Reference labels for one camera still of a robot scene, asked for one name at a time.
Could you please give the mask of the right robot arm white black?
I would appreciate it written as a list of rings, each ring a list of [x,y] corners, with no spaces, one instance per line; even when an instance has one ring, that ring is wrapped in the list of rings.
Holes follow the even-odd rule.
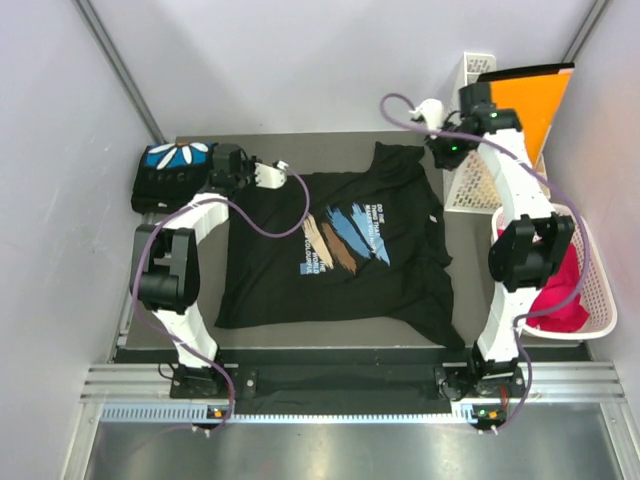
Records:
[[[452,170],[476,152],[501,200],[505,227],[488,253],[495,282],[489,317],[466,368],[449,370],[444,378],[446,392],[487,396],[516,381],[526,316],[558,272],[575,223],[559,214],[542,192],[516,111],[498,107],[487,83],[467,85],[458,95],[458,122],[449,120],[436,99],[424,101],[414,116],[429,130],[426,144],[437,167]]]

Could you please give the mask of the black graphic t-shirt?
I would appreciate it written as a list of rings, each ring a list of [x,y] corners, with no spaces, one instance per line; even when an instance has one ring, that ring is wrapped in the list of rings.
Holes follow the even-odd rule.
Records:
[[[240,191],[216,326],[389,317],[462,348],[443,208],[424,154],[421,146],[377,143],[364,172]]]

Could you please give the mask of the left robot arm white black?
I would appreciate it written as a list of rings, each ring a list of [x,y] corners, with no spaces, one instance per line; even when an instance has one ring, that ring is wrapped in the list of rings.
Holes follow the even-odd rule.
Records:
[[[176,349],[174,398],[215,398],[228,390],[218,345],[197,305],[198,245],[228,220],[231,196],[265,170],[233,143],[149,145],[140,157],[131,207],[162,218],[134,232],[129,289],[137,316],[152,316]]]

